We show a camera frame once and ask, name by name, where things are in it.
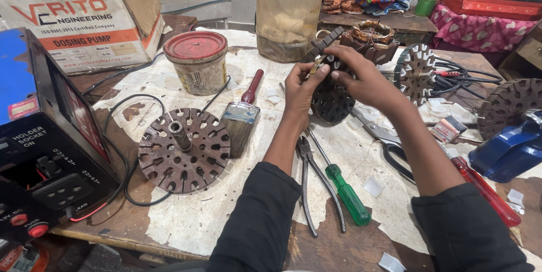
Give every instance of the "verito engineering logo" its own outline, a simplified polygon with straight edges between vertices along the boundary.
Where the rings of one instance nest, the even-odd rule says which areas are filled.
[[[65,14],[72,14],[75,15],[75,8],[81,9],[85,14],[88,12],[89,8],[99,12],[102,10],[107,10],[107,5],[105,4],[104,0],[76,0],[76,1],[65,1],[64,4],[61,2],[51,2],[51,3],[39,3],[39,4],[30,4],[28,5],[28,11],[30,12],[30,15],[27,15],[26,9],[21,10],[20,8],[17,8],[17,6],[12,5],[11,6],[14,10],[16,10],[19,14],[21,14],[23,17],[28,19],[30,22],[35,24],[36,26],[41,25],[50,25],[50,24],[57,24],[57,23],[70,23],[70,22],[79,22],[79,21],[91,21],[95,19],[112,19],[112,16],[110,14],[107,15],[97,15],[97,16],[80,16],[76,18],[65,18],[65,19],[57,19],[56,22],[44,22],[41,18],[43,16],[50,16],[51,14],[53,16],[57,16],[58,13],[65,13]],[[40,7],[46,7],[49,9],[51,13],[42,13],[36,15],[36,9],[37,12],[43,12],[44,8]]]

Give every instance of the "pink floral cloth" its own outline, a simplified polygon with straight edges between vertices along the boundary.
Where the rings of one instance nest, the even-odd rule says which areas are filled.
[[[474,52],[510,51],[537,24],[537,21],[458,15],[443,4],[437,4],[431,21],[438,28],[433,39],[435,46],[442,39]]]

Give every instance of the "human hand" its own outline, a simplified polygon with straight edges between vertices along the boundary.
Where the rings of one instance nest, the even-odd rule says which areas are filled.
[[[395,103],[403,103],[403,100],[406,100],[404,95],[378,71],[375,64],[365,59],[352,47],[332,46],[324,49],[324,52],[337,56],[356,74],[356,80],[354,80],[342,71],[337,70],[331,73],[331,78],[344,84],[355,100],[382,110],[384,113],[393,109]]]
[[[329,73],[329,65],[323,65],[308,80],[305,80],[313,66],[314,63],[295,64],[285,80],[286,106],[282,119],[299,129],[298,136],[308,126],[308,110],[311,108],[312,93]]]

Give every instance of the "paint tin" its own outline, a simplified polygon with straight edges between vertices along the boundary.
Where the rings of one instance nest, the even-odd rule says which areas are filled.
[[[227,51],[226,37],[206,31],[176,35],[164,46],[186,92],[198,96],[213,95],[226,84]]]

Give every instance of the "black sleeve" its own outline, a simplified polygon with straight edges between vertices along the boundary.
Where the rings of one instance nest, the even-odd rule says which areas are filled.
[[[277,166],[260,162],[211,254],[207,271],[279,271],[301,186]]]
[[[472,184],[414,197],[412,210],[441,271],[534,271],[497,212]]]

